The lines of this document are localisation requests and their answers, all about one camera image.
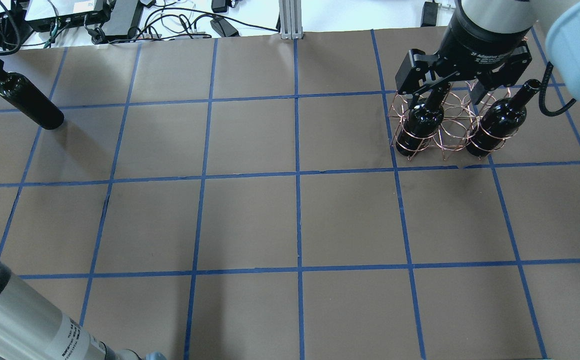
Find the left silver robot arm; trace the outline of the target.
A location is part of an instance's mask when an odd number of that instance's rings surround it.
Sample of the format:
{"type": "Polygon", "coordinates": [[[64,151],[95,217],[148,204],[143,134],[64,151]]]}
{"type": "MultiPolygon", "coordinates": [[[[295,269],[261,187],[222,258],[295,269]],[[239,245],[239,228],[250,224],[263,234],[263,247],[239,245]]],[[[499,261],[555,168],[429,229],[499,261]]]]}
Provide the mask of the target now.
{"type": "MultiPolygon", "coordinates": [[[[64,113],[31,80],[4,68],[0,48],[0,96],[41,129],[56,130],[64,113]]],[[[153,351],[140,355],[116,350],[57,307],[0,260],[0,360],[164,360],[153,351]]]]}

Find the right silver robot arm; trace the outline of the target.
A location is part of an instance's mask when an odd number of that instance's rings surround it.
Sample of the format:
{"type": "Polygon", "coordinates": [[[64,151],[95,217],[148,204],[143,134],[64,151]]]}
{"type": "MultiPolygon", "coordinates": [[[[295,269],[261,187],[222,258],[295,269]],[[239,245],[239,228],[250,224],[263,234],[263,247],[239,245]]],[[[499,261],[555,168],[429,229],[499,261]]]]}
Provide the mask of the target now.
{"type": "Polygon", "coordinates": [[[444,84],[475,81],[472,102],[518,82],[532,56],[524,37],[544,32],[544,54],[580,101],[580,0],[458,0],[438,50],[412,48],[395,75],[409,107],[444,84]]]}

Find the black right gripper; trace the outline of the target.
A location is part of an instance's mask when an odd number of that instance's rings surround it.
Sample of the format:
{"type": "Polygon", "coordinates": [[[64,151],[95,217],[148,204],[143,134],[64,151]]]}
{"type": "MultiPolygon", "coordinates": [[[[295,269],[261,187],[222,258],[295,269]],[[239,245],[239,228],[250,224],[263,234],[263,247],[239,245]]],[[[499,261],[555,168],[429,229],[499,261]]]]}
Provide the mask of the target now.
{"type": "Polygon", "coordinates": [[[510,33],[488,30],[465,13],[452,15],[437,51],[411,48],[395,74],[396,90],[418,100],[425,109],[441,109],[454,82],[475,81],[470,104],[477,106],[500,87],[515,85],[532,62],[524,39],[529,27],[510,33]]]}

